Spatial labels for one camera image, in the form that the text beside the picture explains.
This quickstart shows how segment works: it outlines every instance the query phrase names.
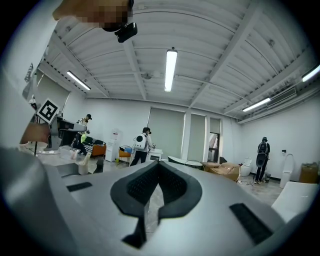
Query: air conditioner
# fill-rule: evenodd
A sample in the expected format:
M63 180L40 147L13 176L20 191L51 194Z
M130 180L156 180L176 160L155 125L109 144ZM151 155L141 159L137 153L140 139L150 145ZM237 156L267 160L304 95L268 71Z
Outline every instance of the air conditioner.
M296 88L293 87L291 89L285 90L277 94L276 96L274 96L269 102L266 103L266 105L268 109L270 109L271 107L275 107L284 102L287 102L296 96L297 96L297 91L296 91Z

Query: roller shade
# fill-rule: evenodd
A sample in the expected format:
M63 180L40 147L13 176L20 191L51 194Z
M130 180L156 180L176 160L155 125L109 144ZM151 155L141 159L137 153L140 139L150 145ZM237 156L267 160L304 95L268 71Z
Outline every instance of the roller shade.
M206 117L191 114L188 160L203 161L205 147Z
M60 107L60 111L64 107L66 100L69 95L69 91L61 87L59 84L51 80L49 77L46 75L43 76L41 79L43 73L41 71L37 71L37 82L39 83L38 85L38 92L39 96L41 99L36 99L36 102L43 104L43 102L49 98L52 100L54 103L56 103Z
M219 134L220 133L220 120L210 118L210 133Z
M151 108L148 127L152 143L163 151L163 158L181 157L185 113L166 109Z

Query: person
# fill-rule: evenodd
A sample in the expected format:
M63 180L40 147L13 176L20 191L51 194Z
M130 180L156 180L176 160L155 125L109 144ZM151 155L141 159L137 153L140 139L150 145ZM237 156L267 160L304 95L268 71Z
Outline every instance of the person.
M88 134L90 134L90 131L89 131L89 130L85 131L84 134L81 136L80 152L78 153L79 155L81 155L82 153L83 153L85 156L87 155L87 151L86 151L84 142L85 142Z
M267 143L267 141L268 141L267 137L263 137L262 142L258 146L258 153L265 154L266 156L265 156L265 161L262 166L262 171L261 171L261 167L258 167L258 169L256 171L255 181L254 181L255 184L257 184L257 183L261 184L262 178L265 174L266 166L267 166L268 159L269 159L269 153L270 153L270 145L269 145L269 143Z
M133 4L133 0L42 0L34 6L0 59L0 118L7 120L1 127L1 147L17 147L29 141L48 143L49 125L30 122L35 110L26 100L26 90L58 21L76 17L111 32L128 22Z
M135 166L139 159L141 159L141 163L146 162L148 150L153 148L152 140L151 140L151 131L150 128L143 128L142 134L146 137L145 147L144 149L136 149L134 159L130 166Z
M85 116L85 118L81 118L81 119L77 122L77 124L87 126L89 120L92 120L91 114L87 114L87 115ZM82 143L81 143L81 137L82 137L82 135L84 135L84 134L85 134L84 131L79 131L79 132L76 134L76 136L75 136L75 148L76 148L76 149L81 149L81 144L82 144Z

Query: ceiling light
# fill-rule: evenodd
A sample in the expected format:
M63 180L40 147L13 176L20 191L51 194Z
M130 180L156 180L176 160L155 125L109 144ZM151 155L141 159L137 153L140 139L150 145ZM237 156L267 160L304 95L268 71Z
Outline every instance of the ceiling light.
M305 81L309 80L310 78L312 78L319 71L320 71L320 65L317 66L314 70L312 70L308 74L303 75L302 76L302 82L305 82Z
M78 82L78 84L80 84L81 86L83 86L84 88L86 88L88 91L91 90L91 88L86 85L84 82L82 82L78 77L76 77L71 71L68 71L67 74L72 77L76 82Z
M174 48L166 52L165 83L164 83L165 92L171 92L172 83L174 81L177 57L178 57L178 52L174 50Z
M242 111L243 112L247 112L247 111L255 109L256 107L259 107L259 106L261 106L261 105L263 105L263 104L265 104L265 103L267 103L269 101L270 101L270 98L266 98L266 99L264 99L264 100L262 100L262 101L260 101L260 102L258 102L256 104L252 105L252 106L249 106L249 107L243 109Z

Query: cardboard box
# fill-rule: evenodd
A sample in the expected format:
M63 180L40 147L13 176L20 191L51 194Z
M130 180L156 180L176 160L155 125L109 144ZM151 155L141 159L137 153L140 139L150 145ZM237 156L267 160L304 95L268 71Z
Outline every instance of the cardboard box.
M318 183L318 165L302 164L299 182L301 183Z
M210 168L217 168L220 166L217 162L201 162L204 166L204 171L210 173Z
M240 174L240 166L234 163L224 162L219 167L210 168L210 173L221 175L237 182Z

